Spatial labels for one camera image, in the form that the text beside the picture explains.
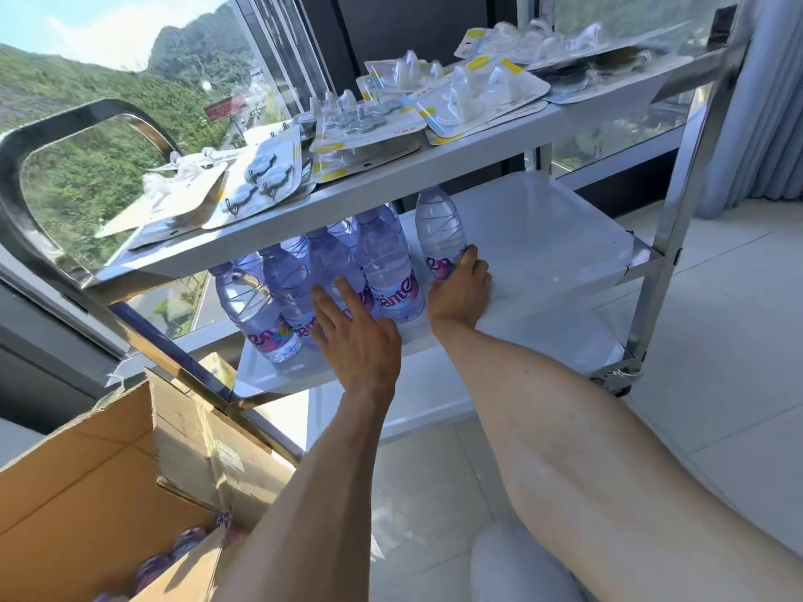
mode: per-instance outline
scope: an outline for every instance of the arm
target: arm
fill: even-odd
[[[709,494],[622,403],[474,329],[490,285],[470,247],[430,293],[430,322],[527,529],[604,602],[803,599],[803,560]]]
[[[368,600],[371,479],[402,366],[402,338],[344,278],[353,319],[316,286],[312,337],[345,392],[330,425],[248,538],[215,602]]]

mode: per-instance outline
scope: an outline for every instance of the gray curtain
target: gray curtain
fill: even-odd
[[[803,196],[803,0],[761,0],[696,215]]]

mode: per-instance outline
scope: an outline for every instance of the window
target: window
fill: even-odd
[[[309,59],[292,0],[3,0],[0,132],[114,97],[151,115],[185,153],[235,148],[245,130],[287,120],[310,94],[323,94],[323,73]],[[204,107],[231,95],[247,109],[212,122]],[[23,168],[23,193],[55,242],[97,271],[130,232],[95,232],[162,163],[142,135],[111,120],[36,152]],[[205,299],[208,281],[202,271],[130,303],[177,337],[225,316]]]
[[[555,0],[555,26],[563,33],[579,33],[600,21],[612,37],[634,36],[653,29],[680,25],[662,37],[662,43],[684,54],[704,51],[714,12],[739,0]],[[647,110],[554,143],[556,175],[574,171],[618,151],[681,127],[694,93],[683,93],[654,103]]]

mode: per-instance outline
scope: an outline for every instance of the forearm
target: forearm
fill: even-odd
[[[363,393],[390,393],[393,389]],[[237,559],[217,602],[367,600],[371,479],[388,400],[344,395]]]
[[[620,402],[545,355],[435,330],[517,513],[598,597],[800,598],[799,559],[709,495]]]

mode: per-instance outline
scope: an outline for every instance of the white pants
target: white pants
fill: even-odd
[[[520,524],[481,532],[471,550],[473,602],[586,602],[568,569]]]

